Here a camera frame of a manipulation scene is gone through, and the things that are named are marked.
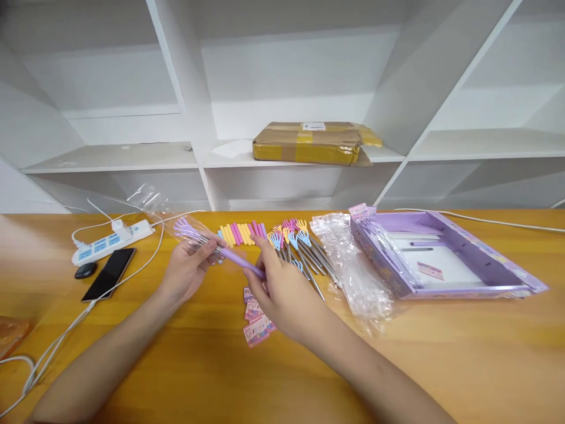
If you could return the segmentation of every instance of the power strip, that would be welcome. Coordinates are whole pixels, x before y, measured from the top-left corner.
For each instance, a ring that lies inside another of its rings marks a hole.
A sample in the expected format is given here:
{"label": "power strip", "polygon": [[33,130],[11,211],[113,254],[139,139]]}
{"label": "power strip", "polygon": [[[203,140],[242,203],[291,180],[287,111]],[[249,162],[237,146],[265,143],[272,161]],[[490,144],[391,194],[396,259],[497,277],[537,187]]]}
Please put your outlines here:
{"label": "power strip", "polygon": [[138,240],[149,237],[155,232],[155,229],[151,227],[147,220],[140,221],[129,227],[129,229],[133,234],[133,237],[129,240],[122,240],[119,235],[113,233],[92,244],[80,247],[72,255],[72,263],[75,266],[81,266],[85,263],[96,262],[98,259],[108,256],[114,250],[123,249]]}

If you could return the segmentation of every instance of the smartphone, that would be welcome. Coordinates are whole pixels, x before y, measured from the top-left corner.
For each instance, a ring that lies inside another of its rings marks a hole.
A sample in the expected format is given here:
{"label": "smartphone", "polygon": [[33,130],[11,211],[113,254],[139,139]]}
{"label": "smartphone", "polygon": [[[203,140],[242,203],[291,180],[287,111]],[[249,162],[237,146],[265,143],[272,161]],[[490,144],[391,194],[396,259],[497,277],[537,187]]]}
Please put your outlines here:
{"label": "smartphone", "polygon": [[[135,253],[135,249],[118,249],[114,250],[108,262],[96,280],[92,283],[92,286],[88,289],[87,293],[82,298],[81,302],[91,302],[98,299],[108,290],[113,289],[116,284],[122,279],[126,268],[128,267],[131,258]],[[109,299],[114,294],[114,290],[108,292],[100,300]]]}

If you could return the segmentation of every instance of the white cable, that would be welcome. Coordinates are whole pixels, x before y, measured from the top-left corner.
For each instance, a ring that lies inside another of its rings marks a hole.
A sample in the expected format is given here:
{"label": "white cable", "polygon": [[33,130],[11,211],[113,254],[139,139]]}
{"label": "white cable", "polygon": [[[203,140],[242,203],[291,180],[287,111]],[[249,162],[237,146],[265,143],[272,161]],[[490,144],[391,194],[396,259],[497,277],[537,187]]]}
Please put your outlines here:
{"label": "white cable", "polygon": [[175,216],[170,217],[170,218],[167,218],[167,219],[162,219],[162,218],[159,218],[159,215],[156,215],[156,214],[154,214],[154,213],[152,213],[152,212],[146,211],[145,209],[143,209],[143,208],[141,208],[141,207],[139,207],[139,206],[136,206],[136,205],[134,205],[134,204],[128,203],[128,202],[126,202],[126,201],[123,201],[123,200],[120,200],[120,199],[116,199],[116,198],[113,198],[113,197],[103,196],[102,194],[100,194],[100,195],[97,196],[97,197],[103,197],[103,198],[107,198],[107,199],[109,199],[109,200],[114,200],[114,201],[116,201],[116,202],[123,203],[123,204],[125,204],[125,205],[131,206],[131,207],[134,207],[134,208],[137,208],[137,209],[139,209],[139,210],[142,211],[142,212],[145,212],[145,213],[148,213],[148,214],[151,214],[151,215],[156,216],[157,219],[159,220],[159,222],[157,222],[157,223],[155,223],[155,224],[152,224],[151,227],[155,227],[155,226],[159,225],[161,222],[165,223],[165,222],[167,222],[167,221],[173,220],[173,219],[178,218],[178,217],[181,217],[181,216],[185,216],[185,215],[187,215],[187,214],[191,214],[191,213],[195,213],[195,212],[207,212],[207,211],[205,211],[205,210],[199,209],[199,210],[195,210],[195,211],[190,211],[190,212],[181,213],[181,214],[179,214],[179,215],[175,215]]}
{"label": "white cable", "polygon": [[459,217],[459,218],[469,219],[469,220],[472,220],[472,221],[485,222],[485,223],[489,223],[489,224],[500,224],[500,225],[506,225],[506,226],[510,226],[510,227],[530,228],[532,230],[547,230],[547,231],[555,231],[557,233],[565,233],[565,230],[560,229],[560,228],[537,227],[537,226],[528,226],[528,225],[524,225],[524,224],[506,223],[506,222],[503,222],[503,221],[486,220],[486,219],[482,219],[482,218],[469,217],[469,216],[466,216],[466,215],[459,215],[459,214],[456,214],[455,212],[449,212],[449,211],[433,211],[433,210],[428,210],[428,209],[411,209],[411,208],[399,208],[399,209],[395,209],[395,210],[412,210],[412,211],[418,211],[418,212],[439,212],[439,213],[443,213],[443,214],[446,214],[446,215],[453,215],[453,216],[456,216],[456,217]]}
{"label": "white cable", "polygon": [[[136,214],[136,213],[139,213],[139,212],[130,212],[130,213],[128,213],[128,214],[120,215],[119,217],[116,218],[116,220],[119,220],[119,219],[121,219],[121,218],[123,218],[123,217],[125,217],[125,216],[127,216],[127,215],[133,215],[133,214]],[[102,224],[96,224],[96,225],[93,225],[93,226],[88,226],[88,227],[79,228],[79,229],[77,229],[77,230],[75,230],[75,231],[72,232],[72,234],[71,234],[72,241],[73,241],[75,244],[77,243],[78,240],[75,239],[75,234],[77,234],[79,231],[86,230],[87,228],[102,227],[102,226],[104,226],[104,225],[108,225],[108,224],[111,224],[111,223],[112,223],[112,221],[106,221],[106,222],[104,222],[104,223],[102,223]]]}
{"label": "white cable", "polygon": [[[135,206],[135,205],[126,203],[126,202],[124,202],[124,201],[111,198],[111,197],[107,197],[107,198],[108,198],[108,199],[111,199],[111,200],[115,200],[115,201],[120,202],[120,203],[127,204],[127,205],[132,206],[132,207],[135,207],[135,208],[137,208],[137,209],[139,209],[139,210],[141,210],[141,211],[143,211],[143,212],[146,212],[146,211],[144,211],[142,208],[140,208],[140,207],[138,207],[138,206]],[[190,212],[186,212],[186,213],[184,213],[184,214],[181,214],[181,215],[179,215],[179,216],[191,214],[191,213],[194,213],[194,212],[205,212],[205,211],[200,211],[200,210],[199,210],[199,211],[190,211]],[[14,356],[14,357],[10,357],[10,358],[7,358],[7,359],[4,359],[4,360],[0,361],[0,365],[1,365],[1,364],[3,364],[3,363],[10,362],[10,361],[13,361],[13,360],[24,360],[24,361],[26,361],[26,362],[30,365],[30,367],[31,367],[31,373],[29,374],[29,377],[28,377],[28,379],[27,379],[27,381],[26,381],[26,383],[25,383],[25,385],[24,385],[24,389],[23,389],[23,391],[22,391],[22,396],[21,396],[12,406],[10,406],[7,410],[5,410],[4,412],[0,413],[0,418],[4,417],[8,412],[10,412],[10,411],[11,411],[12,409],[14,409],[16,406],[18,406],[18,404],[25,398],[25,396],[29,393],[29,391],[30,391],[31,389],[33,389],[33,387],[38,383],[38,381],[41,379],[41,377],[42,377],[43,374],[45,373],[45,370],[47,369],[48,365],[51,363],[51,360],[53,359],[55,353],[56,353],[57,350],[59,349],[61,343],[63,342],[63,340],[65,339],[65,337],[67,336],[67,334],[68,334],[73,328],[75,328],[77,325],[79,325],[79,324],[82,322],[82,320],[88,315],[88,313],[92,310],[92,308],[94,308],[94,306],[96,305],[96,303],[97,303],[101,298],[103,298],[104,296],[106,296],[108,293],[110,293],[111,291],[115,290],[117,287],[119,287],[119,286],[121,286],[122,284],[124,284],[126,281],[128,281],[128,280],[129,280],[130,278],[132,278],[133,276],[137,275],[137,274],[138,274],[139,272],[141,272],[141,270],[143,270],[147,265],[149,265],[149,263],[150,263],[150,262],[153,260],[153,258],[157,255],[157,252],[159,252],[159,249],[161,248],[161,244],[162,244],[162,242],[163,242],[163,236],[164,236],[164,234],[165,234],[165,221],[168,221],[168,220],[173,219],[173,218],[168,218],[168,219],[166,219],[166,220],[160,219],[159,222],[153,224],[153,227],[156,226],[156,225],[162,224],[162,226],[161,226],[161,237],[159,238],[159,244],[157,245],[157,248],[156,248],[155,251],[153,252],[153,255],[149,258],[149,260],[148,260],[141,268],[139,268],[136,272],[134,272],[133,274],[131,274],[131,275],[128,276],[127,278],[125,278],[125,279],[123,279],[122,281],[120,281],[120,282],[119,282],[118,284],[116,284],[113,288],[111,288],[111,289],[109,289],[108,291],[106,291],[106,293],[104,293],[102,296],[100,296],[100,297],[97,298],[96,300],[93,300],[92,302],[90,302],[90,304],[88,305],[88,307],[87,307],[84,311],[81,312],[81,314],[72,322],[71,325],[69,325],[69,327],[66,329],[66,331],[65,331],[63,334],[61,334],[59,337],[57,337],[57,339],[55,339],[55,340],[53,341],[53,343],[51,343],[51,345],[43,352],[43,354],[41,355],[41,357],[40,357],[39,360],[37,361],[37,364],[33,365],[33,364],[34,364],[33,361],[32,361],[30,358],[26,357],[26,356]],[[96,226],[93,226],[93,227],[99,227],[99,226],[101,226],[101,225],[106,225],[106,224],[109,224],[109,223],[99,224],[99,225],[96,225]],[[43,368],[42,368],[41,371],[37,374],[37,376],[34,378],[35,373],[37,372],[37,370],[38,370],[38,368],[39,368],[39,365],[41,364],[41,362],[43,361],[43,359],[45,358],[45,356],[49,353],[49,351],[50,351],[52,348],[53,348],[53,351],[52,351],[51,354],[49,355],[49,358],[47,358],[47,361],[46,361],[45,364],[43,365]]]}
{"label": "white cable", "polygon": [[86,212],[86,213],[92,213],[91,211],[87,211],[86,209],[83,209],[83,208],[77,208],[77,207],[74,207],[74,206],[62,205],[60,203],[49,202],[49,201],[46,201],[46,200],[28,200],[28,201],[36,202],[36,203],[47,203],[47,204],[61,205],[63,207],[66,207],[67,209],[76,209],[76,210],[81,210],[81,211]]}
{"label": "white cable", "polygon": [[106,212],[104,212],[102,209],[100,209],[98,206],[96,206],[94,203],[92,203],[90,201],[90,197],[87,197],[87,202],[90,204],[90,206],[92,206],[94,209],[96,209],[98,212],[100,212],[102,215],[105,215],[106,218],[108,218],[110,221],[113,221],[112,217],[110,215],[108,215]]}

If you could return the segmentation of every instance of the cardboard packaging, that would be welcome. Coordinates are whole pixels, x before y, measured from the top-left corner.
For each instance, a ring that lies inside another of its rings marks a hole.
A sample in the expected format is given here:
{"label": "cardboard packaging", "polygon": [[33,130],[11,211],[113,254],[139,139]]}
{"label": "cardboard packaging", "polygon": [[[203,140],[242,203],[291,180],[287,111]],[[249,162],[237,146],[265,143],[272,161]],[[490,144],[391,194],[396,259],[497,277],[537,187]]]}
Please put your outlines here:
{"label": "cardboard packaging", "polygon": [[271,122],[253,140],[257,160],[370,166],[362,145],[383,141],[365,125],[351,122]]}
{"label": "cardboard packaging", "polygon": [[349,211],[353,237],[399,299],[527,297],[548,289],[438,212],[376,213],[364,204]]}

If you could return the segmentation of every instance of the open box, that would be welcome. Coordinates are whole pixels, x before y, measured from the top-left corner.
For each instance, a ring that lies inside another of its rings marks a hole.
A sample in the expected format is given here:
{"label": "open box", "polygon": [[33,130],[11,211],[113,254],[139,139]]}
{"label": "open box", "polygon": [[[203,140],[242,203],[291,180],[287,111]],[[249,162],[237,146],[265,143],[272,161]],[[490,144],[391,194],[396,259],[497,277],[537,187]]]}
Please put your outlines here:
{"label": "open box", "polygon": [[[525,297],[548,289],[440,213],[371,209],[350,209],[351,231],[399,298]],[[375,236],[374,227],[398,248],[396,252]]]}

